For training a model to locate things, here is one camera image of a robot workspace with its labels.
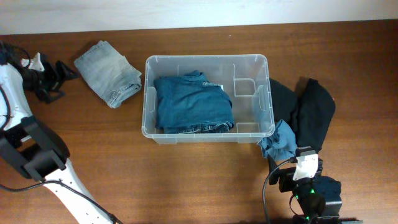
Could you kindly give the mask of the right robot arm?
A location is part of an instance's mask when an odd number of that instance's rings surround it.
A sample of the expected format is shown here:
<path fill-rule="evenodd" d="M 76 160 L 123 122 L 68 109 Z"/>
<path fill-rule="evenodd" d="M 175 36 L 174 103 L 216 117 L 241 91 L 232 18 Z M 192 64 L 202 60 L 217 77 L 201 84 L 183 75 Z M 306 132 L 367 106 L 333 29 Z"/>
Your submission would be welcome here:
<path fill-rule="evenodd" d="M 363 223 L 357 218 L 341 218 L 340 209 L 343 205 L 341 199 L 341 182 L 322 175 L 323 161 L 317 159 L 317 171 L 313 177 L 304 177 L 294 179 L 294 173 L 298 167 L 289 167 L 284 169 L 282 166 L 288 163 L 298 164 L 295 157 L 276 164 L 270 156 L 269 175 L 266 177 L 263 185 L 262 198 L 266 198 L 265 188 L 268 185 L 279 184 L 279 191 L 290 193 L 290 201 L 296 199 L 302 213 L 294 213 L 293 223 L 331 223 L 331 224 L 350 224 Z"/>

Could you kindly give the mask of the black garment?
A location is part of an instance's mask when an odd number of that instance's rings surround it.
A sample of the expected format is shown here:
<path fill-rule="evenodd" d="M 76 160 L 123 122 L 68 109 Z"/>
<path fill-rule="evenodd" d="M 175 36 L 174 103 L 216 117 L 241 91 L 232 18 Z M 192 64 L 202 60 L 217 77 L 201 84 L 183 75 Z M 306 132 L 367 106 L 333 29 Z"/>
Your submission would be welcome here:
<path fill-rule="evenodd" d="M 284 120 L 291 127 L 297 125 L 298 96 L 280 82 L 270 79 L 274 119 Z"/>
<path fill-rule="evenodd" d="M 310 146 L 319 153 L 335 110 L 335 101 L 330 93 L 318 80 L 310 78 L 298 101 L 297 145 Z"/>

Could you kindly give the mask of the clear plastic storage bin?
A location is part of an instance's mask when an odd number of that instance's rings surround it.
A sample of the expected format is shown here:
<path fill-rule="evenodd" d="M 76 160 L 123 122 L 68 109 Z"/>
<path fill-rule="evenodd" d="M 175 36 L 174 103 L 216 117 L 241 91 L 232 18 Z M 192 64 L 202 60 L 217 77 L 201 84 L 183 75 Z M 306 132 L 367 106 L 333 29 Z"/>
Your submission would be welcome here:
<path fill-rule="evenodd" d="M 155 126 L 157 89 L 154 80 L 194 70 L 223 87 L 232 101 L 234 128 L 228 133 L 165 134 Z M 268 61 L 262 54 L 152 55 L 146 60 L 142 134 L 158 144 L 183 142 L 257 143 L 275 131 Z"/>

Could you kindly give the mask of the light blue jeans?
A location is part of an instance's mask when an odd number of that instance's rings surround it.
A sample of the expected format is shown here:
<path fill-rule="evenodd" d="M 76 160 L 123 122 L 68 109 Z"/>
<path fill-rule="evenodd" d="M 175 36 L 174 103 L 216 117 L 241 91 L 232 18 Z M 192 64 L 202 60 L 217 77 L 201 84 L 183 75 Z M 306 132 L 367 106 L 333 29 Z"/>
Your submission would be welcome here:
<path fill-rule="evenodd" d="M 107 41 L 99 41 L 74 61 L 88 86 L 110 107 L 122 102 L 142 87 L 141 72 L 134 68 Z"/>

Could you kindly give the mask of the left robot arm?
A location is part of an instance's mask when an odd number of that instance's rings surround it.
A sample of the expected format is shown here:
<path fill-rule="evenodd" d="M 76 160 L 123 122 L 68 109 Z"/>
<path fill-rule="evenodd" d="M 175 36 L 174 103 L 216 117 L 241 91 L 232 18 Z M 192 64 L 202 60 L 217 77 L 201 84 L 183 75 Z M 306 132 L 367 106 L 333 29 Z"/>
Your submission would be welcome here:
<path fill-rule="evenodd" d="M 78 223 L 119 223 L 98 204 L 78 178 L 62 138 L 35 118 L 25 97 L 32 91 L 52 103 L 64 96 L 60 87 L 78 74 L 63 62 L 54 65 L 45 55 L 30 57 L 21 47 L 1 42 L 1 158 L 35 184 L 44 186 L 68 209 Z"/>

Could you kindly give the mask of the dark blue jeans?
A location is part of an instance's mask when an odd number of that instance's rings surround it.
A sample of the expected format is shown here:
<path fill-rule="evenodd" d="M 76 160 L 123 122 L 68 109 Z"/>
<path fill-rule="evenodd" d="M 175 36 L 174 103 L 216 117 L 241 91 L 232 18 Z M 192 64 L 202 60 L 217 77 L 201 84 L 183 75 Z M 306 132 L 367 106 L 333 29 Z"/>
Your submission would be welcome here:
<path fill-rule="evenodd" d="M 228 133 L 234 128 L 233 103 L 221 85 L 194 70 L 154 80 L 155 127 L 165 134 Z"/>

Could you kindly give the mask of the crumpled blue cloth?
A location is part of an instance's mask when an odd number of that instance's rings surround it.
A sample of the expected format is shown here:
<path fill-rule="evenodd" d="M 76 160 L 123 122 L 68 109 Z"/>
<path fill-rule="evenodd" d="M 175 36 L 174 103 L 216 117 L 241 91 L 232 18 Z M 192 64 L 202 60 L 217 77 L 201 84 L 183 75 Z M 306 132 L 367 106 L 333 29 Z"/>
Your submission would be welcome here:
<path fill-rule="evenodd" d="M 257 143 L 261 147 L 264 158 L 272 158 L 274 161 L 283 161 L 295 157 L 297 144 L 295 133 L 291 127 L 280 120 L 271 136 L 265 137 Z"/>

